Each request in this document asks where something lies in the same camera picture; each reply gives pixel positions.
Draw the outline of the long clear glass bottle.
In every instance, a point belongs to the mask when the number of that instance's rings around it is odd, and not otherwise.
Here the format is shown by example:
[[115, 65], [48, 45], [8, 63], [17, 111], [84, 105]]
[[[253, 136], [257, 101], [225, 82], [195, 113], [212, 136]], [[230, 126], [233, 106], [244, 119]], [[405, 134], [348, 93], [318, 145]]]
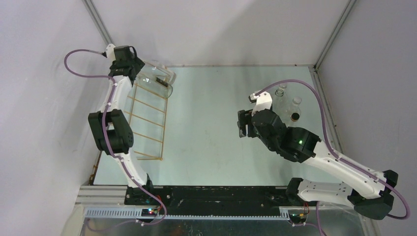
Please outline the long clear glass bottle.
[[277, 115], [282, 115], [288, 107], [288, 95], [286, 91], [279, 88], [274, 93], [272, 109]]

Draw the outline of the clear bottle frosted cap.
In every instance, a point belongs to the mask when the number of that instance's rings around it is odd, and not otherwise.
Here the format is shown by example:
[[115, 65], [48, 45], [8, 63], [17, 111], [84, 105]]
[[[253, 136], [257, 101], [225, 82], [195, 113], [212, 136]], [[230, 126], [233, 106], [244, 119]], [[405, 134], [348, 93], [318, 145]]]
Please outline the clear bottle frosted cap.
[[299, 106], [300, 106], [301, 102], [302, 102], [301, 97], [298, 97], [298, 96], [294, 97], [292, 99], [292, 101], [290, 102], [289, 106], [288, 106], [287, 113], [289, 115], [292, 115], [293, 113], [297, 113], [297, 114], [300, 115], [301, 111], [300, 111]]

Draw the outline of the clear bottle black cork top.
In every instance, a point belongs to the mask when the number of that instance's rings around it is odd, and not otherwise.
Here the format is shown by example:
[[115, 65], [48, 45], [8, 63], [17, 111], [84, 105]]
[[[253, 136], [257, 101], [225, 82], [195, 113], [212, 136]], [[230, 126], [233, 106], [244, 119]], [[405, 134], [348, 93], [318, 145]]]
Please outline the clear bottle black cork top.
[[158, 77], [170, 85], [174, 84], [177, 77], [174, 71], [157, 60], [145, 60], [144, 63], [145, 66], [141, 69], [141, 73]]

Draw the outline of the clear bottle white label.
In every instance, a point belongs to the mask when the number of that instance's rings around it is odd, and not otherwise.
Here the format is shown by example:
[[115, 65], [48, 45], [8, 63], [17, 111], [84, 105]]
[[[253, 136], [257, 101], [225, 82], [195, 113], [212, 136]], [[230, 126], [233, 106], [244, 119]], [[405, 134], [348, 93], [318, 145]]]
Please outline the clear bottle white label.
[[298, 127], [299, 125], [300, 114], [295, 112], [290, 115], [290, 119], [288, 121], [288, 127]]

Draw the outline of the clear bottle black label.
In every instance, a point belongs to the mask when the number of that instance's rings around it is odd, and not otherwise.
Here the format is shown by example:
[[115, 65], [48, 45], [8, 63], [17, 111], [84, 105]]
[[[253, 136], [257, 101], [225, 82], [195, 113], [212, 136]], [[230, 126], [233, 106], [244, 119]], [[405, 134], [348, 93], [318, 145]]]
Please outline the clear bottle black label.
[[139, 73], [136, 77], [136, 83], [151, 92], [156, 93], [162, 98], [169, 98], [173, 92], [173, 86], [163, 81], [162, 79]]

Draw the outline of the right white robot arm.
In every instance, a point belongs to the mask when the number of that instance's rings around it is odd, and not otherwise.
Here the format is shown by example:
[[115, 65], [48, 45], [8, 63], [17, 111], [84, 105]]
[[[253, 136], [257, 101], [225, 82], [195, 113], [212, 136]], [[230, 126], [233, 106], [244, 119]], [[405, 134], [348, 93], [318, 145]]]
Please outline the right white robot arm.
[[340, 180], [339, 183], [314, 182], [294, 177], [290, 180], [286, 199], [294, 206], [302, 202], [329, 202], [353, 208], [357, 213], [382, 220], [392, 210], [392, 188], [398, 174], [368, 170], [363, 173], [347, 164], [347, 157], [334, 157], [318, 135], [301, 127], [287, 127], [271, 110], [253, 114], [238, 111], [240, 137], [259, 138], [269, 151], [286, 160], [321, 169]]

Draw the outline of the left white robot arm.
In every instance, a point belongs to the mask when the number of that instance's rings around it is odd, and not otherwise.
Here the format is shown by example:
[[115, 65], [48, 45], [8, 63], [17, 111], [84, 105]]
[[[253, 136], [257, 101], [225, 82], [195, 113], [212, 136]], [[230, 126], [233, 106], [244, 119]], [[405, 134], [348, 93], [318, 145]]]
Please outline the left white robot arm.
[[117, 162], [128, 188], [137, 191], [136, 198], [142, 204], [149, 205], [155, 200], [155, 191], [146, 171], [133, 164], [134, 134], [123, 112], [136, 76], [145, 64], [131, 46], [109, 44], [103, 55], [112, 62], [107, 76], [109, 88], [100, 110], [90, 113], [88, 122], [98, 149]]

